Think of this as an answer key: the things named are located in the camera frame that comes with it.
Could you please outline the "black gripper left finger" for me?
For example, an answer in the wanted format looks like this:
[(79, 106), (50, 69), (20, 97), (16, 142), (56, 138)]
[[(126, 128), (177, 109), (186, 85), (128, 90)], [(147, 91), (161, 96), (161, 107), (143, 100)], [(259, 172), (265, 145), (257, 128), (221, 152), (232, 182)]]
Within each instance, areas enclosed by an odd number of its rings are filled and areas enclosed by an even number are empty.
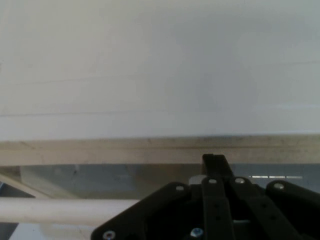
[(170, 182), (97, 227), (92, 240), (235, 239), (225, 181), (233, 172), (224, 155), (202, 156), (198, 184)]

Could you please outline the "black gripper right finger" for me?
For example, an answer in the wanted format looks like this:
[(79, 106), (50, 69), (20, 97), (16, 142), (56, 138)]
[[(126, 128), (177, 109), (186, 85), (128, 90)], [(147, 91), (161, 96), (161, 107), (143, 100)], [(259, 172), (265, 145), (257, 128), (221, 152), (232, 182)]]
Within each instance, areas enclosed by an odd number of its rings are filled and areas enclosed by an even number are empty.
[(318, 240), (320, 195), (274, 180), (262, 188), (235, 176), (224, 155), (214, 157), (214, 235), (222, 240)]

